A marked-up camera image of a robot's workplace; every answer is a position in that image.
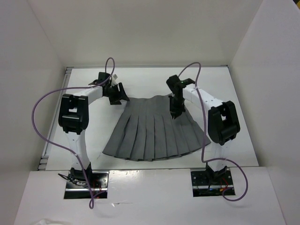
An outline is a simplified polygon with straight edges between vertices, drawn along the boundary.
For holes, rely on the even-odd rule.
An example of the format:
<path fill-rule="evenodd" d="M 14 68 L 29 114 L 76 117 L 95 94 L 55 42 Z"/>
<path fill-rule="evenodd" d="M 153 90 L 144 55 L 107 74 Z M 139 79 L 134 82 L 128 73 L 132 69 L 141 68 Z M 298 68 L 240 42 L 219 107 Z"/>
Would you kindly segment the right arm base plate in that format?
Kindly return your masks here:
<path fill-rule="evenodd" d="M 233 180 L 229 169 L 216 181 L 210 181 L 204 169 L 191 170 L 190 175 L 193 197 L 221 196 L 223 191 L 225 191 L 225 196 L 235 195 Z"/>

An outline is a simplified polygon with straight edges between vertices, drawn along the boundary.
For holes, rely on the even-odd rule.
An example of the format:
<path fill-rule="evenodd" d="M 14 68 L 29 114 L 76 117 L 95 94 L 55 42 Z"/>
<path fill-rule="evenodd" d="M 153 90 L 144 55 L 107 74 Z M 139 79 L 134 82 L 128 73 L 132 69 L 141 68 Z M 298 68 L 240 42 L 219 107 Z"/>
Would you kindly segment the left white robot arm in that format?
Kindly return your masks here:
<path fill-rule="evenodd" d="M 111 105 L 120 105 L 121 101 L 129 101 L 122 83 L 109 78 L 101 84 L 95 80 L 90 86 L 75 94 L 64 94 L 60 103 L 58 123 L 65 132 L 72 154 L 72 165 L 67 179 L 89 187 L 93 183 L 91 163 L 86 150 L 85 131 L 89 124 L 89 105 L 94 101 L 107 97 Z"/>

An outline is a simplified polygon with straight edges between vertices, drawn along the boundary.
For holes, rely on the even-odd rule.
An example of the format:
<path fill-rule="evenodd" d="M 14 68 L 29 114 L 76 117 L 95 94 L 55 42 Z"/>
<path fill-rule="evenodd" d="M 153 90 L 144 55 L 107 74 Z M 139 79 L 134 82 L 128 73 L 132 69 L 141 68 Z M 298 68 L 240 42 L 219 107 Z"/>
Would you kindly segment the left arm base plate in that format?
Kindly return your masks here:
<path fill-rule="evenodd" d="M 86 180 L 71 178 L 59 173 L 59 176 L 66 180 L 66 187 L 64 192 L 64 199 L 90 199 L 90 190 Z M 107 199 L 108 196 L 108 171 L 96 171 L 89 174 L 89 182 L 91 191 L 96 199 Z"/>

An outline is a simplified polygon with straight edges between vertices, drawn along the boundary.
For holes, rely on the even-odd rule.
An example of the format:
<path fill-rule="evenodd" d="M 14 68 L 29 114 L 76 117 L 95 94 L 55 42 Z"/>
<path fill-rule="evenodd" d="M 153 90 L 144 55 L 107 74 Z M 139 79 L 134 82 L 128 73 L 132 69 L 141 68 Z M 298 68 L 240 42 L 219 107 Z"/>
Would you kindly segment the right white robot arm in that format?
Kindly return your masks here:
<path fill-rule="evenodd" d="M 210 184 L 217 184 L 227 170 L 225 160 L 228 157 L 232 140 L 240 132 L 240 123 L 235 104 L 232 101 L 219 100 L 195 86 L 195 81 L 188 78 L 180 80 L 177 75 L 166 81 L 172 92 L 170 114 L 173 119 L 185 111 L 185 100 L 193 103 L 204 113 L 205 134 L 212 141 L 213 159 L 205 161 L 205 178 Z"/>

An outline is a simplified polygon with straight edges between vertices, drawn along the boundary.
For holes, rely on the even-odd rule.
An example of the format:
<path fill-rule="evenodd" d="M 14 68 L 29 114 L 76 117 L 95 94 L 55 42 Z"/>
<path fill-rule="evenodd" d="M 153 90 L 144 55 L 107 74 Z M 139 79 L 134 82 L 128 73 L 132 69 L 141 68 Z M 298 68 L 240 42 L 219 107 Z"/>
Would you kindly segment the grey pleated skirt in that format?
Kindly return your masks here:
<path fill-rule="evenodd" d="M 198 151 L 211 141 L 189 110 L 173 119 L 169 97 L 130 98 L 103 154 L 132 161 L 178 158 Z"/>

